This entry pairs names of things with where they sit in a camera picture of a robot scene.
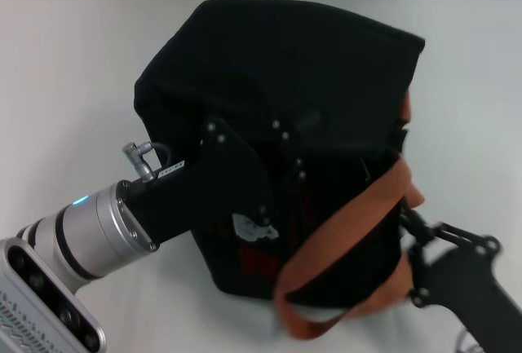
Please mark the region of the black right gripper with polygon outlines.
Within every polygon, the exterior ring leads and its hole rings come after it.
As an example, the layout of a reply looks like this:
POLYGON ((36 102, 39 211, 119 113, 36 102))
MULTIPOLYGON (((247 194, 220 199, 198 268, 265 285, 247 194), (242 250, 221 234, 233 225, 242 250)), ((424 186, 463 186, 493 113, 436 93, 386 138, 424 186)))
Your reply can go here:
POLYGON ((414 305, 453 312, 484 353, 522 353, 522 308, 493 274, 493 261, 502 251, 499 240, 447 223, 428 225, 412 209, 401 211, 401 225, 415 238, 407 252, 414 305), (429 263, 426 247, 434 240, 456 247, 429 263))

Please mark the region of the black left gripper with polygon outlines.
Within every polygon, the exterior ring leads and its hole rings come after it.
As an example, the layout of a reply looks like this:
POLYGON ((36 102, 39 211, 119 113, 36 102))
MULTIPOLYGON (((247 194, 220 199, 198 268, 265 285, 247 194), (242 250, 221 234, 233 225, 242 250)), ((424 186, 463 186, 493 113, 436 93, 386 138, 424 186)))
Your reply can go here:
POLYGON ((159 170, 152 181, 134 181, 123 205, 155 245, 233 214, 268 227, 290 213, 307 171, 300 157, 280 159, 267 171, 250 145, 293 142, 322 126, 316 109, 231 111, 226 122, 210 117, 197 136, 197 159, 159 170))

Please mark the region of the black fabric food bag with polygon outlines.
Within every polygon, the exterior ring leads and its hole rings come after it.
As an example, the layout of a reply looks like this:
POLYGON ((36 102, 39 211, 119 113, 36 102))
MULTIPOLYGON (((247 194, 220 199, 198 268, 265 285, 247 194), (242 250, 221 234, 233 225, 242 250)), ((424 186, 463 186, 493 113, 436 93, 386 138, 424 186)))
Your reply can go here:
POLYGON ((424 45, 320 3, 207 0, 135 83, 150 139, 174 155, 209 115, 323 112, 303 137, 307 180, 285 218, 257 227, 234 214, 189 231, 217 288, 271 301, 294 338, 384 311, 412 288, 400 216, 423 198, 402 146, 424 45))

